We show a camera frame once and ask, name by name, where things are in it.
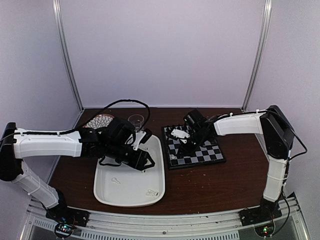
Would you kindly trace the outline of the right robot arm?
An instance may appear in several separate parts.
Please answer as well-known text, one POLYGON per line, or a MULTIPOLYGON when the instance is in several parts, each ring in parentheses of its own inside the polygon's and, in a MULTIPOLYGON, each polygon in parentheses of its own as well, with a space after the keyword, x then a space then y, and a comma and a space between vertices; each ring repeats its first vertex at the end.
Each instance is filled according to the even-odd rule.
POLYGON ((268 220, 275 212, 289 176, 290 156, 294 141, 291 124, 277 105, 264 110, 244 113, 227 113, 204 117, 197 109, 183 118, 191 133, 172 130, 171 137, 181 141, 177 157, 193 154, 210 138, 237 134, 255 134, 264 138, 268 172, 260 206, 256 210, 259 220, 268 220))

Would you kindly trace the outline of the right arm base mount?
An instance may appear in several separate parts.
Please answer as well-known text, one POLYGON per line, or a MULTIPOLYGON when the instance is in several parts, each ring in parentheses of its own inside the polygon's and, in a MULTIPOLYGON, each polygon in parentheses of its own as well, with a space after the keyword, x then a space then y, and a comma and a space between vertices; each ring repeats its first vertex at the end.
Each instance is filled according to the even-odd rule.
POLYGON ((261 206, 245 208, 238 214, 243 227, 271 222, 272 220, 282 216, 282 212, 278 207, 275 210, 270 211, 268 208, 263 208, 261 206))

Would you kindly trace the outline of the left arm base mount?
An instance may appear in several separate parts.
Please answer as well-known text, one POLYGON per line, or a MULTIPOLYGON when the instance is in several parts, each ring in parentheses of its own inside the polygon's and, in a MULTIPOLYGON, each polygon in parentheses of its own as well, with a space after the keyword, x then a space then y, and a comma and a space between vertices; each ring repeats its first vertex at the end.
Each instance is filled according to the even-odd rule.
POLYGON ((70 226, 86 227, 90 213, 86 210, 79 210, 67 207, 64 210, 47 209, 46 215, 48 219, 52 219, 57 223, 67 224, 70 226))

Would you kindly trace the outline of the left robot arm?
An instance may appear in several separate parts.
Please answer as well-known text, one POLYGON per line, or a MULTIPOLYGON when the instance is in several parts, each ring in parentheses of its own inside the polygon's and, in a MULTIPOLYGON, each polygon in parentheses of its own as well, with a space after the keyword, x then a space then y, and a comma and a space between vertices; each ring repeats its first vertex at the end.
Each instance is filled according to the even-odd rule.
POLYGON ((155 166, 150 154, 139 149, 152 133, 135 131, 128 121, 114 117, 104 127, 79 127, 66 131, 30 131, 7 124, 0 140, 0 179, 19 185, 29 195, 38 199, 61 222, 72 218, 72 211, 57 189, 40 179, 24 158, 42 156, 68 156, 97 158, 102 164, 106 157, 114 159, 113 167, 125 164, 135 170, 145 171, 155 166))

